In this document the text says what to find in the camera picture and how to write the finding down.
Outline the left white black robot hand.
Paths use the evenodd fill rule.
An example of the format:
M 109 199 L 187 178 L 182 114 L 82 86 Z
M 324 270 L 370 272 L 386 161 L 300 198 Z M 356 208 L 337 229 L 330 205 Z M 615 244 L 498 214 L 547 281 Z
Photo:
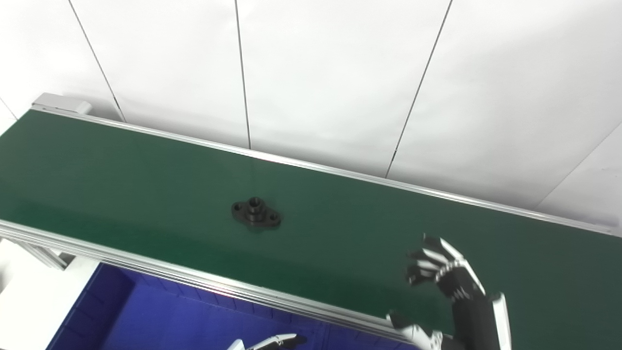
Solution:
M 305 344 L 308 339 L 305 336 L 287 333 L 277 334 L 266 338 L 252 346 L 245 346 L 242 339 L 236 339 L 227 349 L 228 350 L 295 350 L 298 346 Z

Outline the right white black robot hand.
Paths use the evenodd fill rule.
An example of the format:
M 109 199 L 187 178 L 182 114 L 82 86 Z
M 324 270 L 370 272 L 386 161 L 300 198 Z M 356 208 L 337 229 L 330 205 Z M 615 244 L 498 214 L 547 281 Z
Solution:
M 409 253 L 411 286 L 434 283 L 451 302 L 454 334 L 449 335 L 389 312 L 386 320 L 420 350 L 510 350 L 511 327 L 503 293 L 488 294 L 467 259 L 440 237 L 424 235 L 423 247 Z

